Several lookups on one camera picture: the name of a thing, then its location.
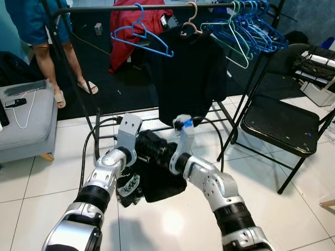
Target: person's foot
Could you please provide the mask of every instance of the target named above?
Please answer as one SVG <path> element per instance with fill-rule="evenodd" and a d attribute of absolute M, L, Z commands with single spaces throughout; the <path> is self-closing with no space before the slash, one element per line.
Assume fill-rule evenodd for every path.
<path fill-rule="evenodd" d="M 54 93 L 53 93 L 54 95 L 57 95 L 57 94 L 60 94 L 60 95 L 62 95 L 62 92 L 61 92 L 61 90 L 58 88 L 58 89 L 55 89 L 54 90 Z M 57 104 L 58 104 L 58 108 L 62 108 L 63 106 L 64 106 L 64 102 L 57 102 Z"/>
<path fill-rule="evenodd" d="M 83 78 L 78 79 L 78 84 L 80 84 L 83 87 L 83 89 L 87 89 L 87 84 L 86 84 L 85 79 L 83 79 Z M 97 92 L 97 87 L 94 86 L 93 88 L 91 88 L 91 90 L 92 90 L 92 93 L 96 93 Z"/>

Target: wall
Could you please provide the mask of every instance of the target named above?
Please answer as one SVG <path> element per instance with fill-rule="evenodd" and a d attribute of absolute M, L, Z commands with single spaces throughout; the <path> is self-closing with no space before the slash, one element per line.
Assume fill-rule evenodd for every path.
<path fill-rule="evenodd" d="M 4 0 L 0 0 L 0 27 L 0 51 L 10 51 L 29 63 L 32 50 L 21 41 L 17 29 L 6 11 Z"/>
<path fill-rule="evenodd" d="M 276 5 L 279 2 L 270 0 Z M 282 13 L 298 20 L 294 22 L 281 16 L 278 30 L 282 34 L 302 31 L 314 45 L 321 45 L 327 38 L 335 37 L 334 0 L 286 0 Z"/>

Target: white tile floor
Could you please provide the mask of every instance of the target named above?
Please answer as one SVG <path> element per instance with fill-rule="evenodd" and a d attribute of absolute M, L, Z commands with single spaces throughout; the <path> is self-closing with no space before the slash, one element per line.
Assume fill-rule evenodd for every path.
<path fill-rule="evenodd" d="M 231 115 L 239 100 L 240 96 L 225 100 Z M 308 98 L 286 102 L 320 115 L 326 111 Z M 157 111 L 138 115 L 143 119 L 154 118 Z M 218 117 L 221 113 L 208 115 L 211 119 Z M 225 140 L 231 126 L 221 122 L 216 125 Z M 150 120 L 143 123 L 142 129 L 163 126 L 159 120 Z M 83 118 L 60 121 L 57 127 L 53 163 L 35 157 L 6 163 L 0 169 L 0 215 L 6 226 L 0 229 L 1 251 L 40 250 L 46 235 L 76 196 L 82 147 L 89 129 Z M 105 127 L 101 134 L 113 134 L 117 129 Z M 219 167 L 216 157 L 220 146 L 213 128 L 201 125 L 196 133 L 193 153 Z M 161 131 L 159 135 L 169 141 L 177 140 L 173 130 Z M 239 141 L 284 163 L 294 164 L 297 160 L 242 131 Z M 100 152 L 113 145 L 113 140 L 101 140 Z M 225 171 L 237 181 L 254 221 L 277 251 L 335 250 L 335 215 L 319 206 L 320 202 L 335 198 L 334 167 L 335 145 L 324 137 L 319 141 L 317 153 L 305 161 L 280 196 L 276 191 L 289 174 L 286 168 L 236 145 L 225 152 Z M 86 177 L 93 168 L 93 141 L 90 141 Z M 191 184 L 180 195 L 150 204 L 141 200 L 128 208 L 119 205 L 114 195 L 103 232 L 102 251 L 222 250 L 215 218 L 202 193 Z"/>

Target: person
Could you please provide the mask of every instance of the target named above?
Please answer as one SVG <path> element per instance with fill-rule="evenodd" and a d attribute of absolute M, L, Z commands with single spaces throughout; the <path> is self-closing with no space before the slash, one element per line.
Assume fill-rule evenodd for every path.
<path fill-rule="evenodd" d="M 67 6 L 66 0 L 60 0 L 60 2 L 62 7 Z M 53 84 L 54 97 L 58 108 L 64 108 L 66 105 L 64 94 L 57 84 L 54 64 L 49 52 L 48 35 L 46 31 L 46 26 L 49 26 L 49 21 L 43 8 L 42 0 L 5 0 L 5 5 L 7 12 L 18 30 L 21 40 L 31 44 L 42 74 Z M 58 9 L 56 0 L 48 1 L 48 6 L 51 13 L 54 13 Z M 71 29 L 69 17 L 67 16 L 66 19 Z M 58 26 L 58 35 L 68 62 L 76 75 L 78 87 L 90 93 L 62 18 Z M 92 93 L 96 94 L 98 92 L 97 86 L 91 81 L 88 83 Z"/>

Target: sofa cushion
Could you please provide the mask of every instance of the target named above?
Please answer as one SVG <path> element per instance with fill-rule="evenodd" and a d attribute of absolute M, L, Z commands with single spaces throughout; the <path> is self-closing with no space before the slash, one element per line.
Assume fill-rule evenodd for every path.
<path fill-rule="evenodd" d="M 4 130 L 0 133 L 0 150 L 9 149 L 13 147 L 35 144 L 43 141 L 48 136 L 50 131 L 52 106 L 53 106 L 53 86 L 47 81 L 45 82 L 45 89 L 36 90 L 35 100 L 31 109 L 28 126 L 25 129 L 21 129 L 14 117 L 13 110 L 6 110 L 10 124 L 4 127 Z M 20 84 L 15 86 L 6 86 L 0 88 L 0 98 L 3 103 L 20 98 L 23 94 L 16 96 L 6 96 L 5 90 L 8 88 L 24 86 L 28 84 Z M 14 108 L 17 120 L 21 127 L 26 125 L 28 118 L 29 109 L 34 97 L 34 90 L 28 92 L 24 98 L 27 99 L 25 105 Z"/>

